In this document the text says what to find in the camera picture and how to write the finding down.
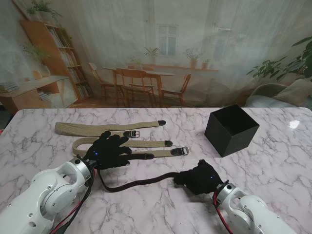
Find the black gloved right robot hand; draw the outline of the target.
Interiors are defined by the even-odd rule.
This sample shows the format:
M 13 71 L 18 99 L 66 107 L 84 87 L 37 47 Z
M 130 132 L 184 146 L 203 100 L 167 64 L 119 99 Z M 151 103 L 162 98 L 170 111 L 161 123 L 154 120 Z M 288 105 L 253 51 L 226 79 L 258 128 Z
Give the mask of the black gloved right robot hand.
M 174 176 L 174 183 L 183 185 L 193 194 L 209 194 L 215 192 L 223 184 L 216 170 L 201 159 L 193 169 L 179 172 Z

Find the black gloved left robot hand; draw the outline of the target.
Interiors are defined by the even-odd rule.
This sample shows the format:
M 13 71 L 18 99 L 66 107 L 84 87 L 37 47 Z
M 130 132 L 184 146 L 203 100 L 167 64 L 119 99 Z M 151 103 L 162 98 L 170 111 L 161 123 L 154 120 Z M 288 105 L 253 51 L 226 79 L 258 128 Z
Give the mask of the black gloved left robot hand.
M 111 135 L 111 132 L 105 131 L 92 144 L 83 158 L 96 161 L 95 169 L 99 170 L 127 166 L 130 162 L 123 154 L 130 155 L 132 150 L 126 146 L 121 147 L 127 141 L 128 137 Z

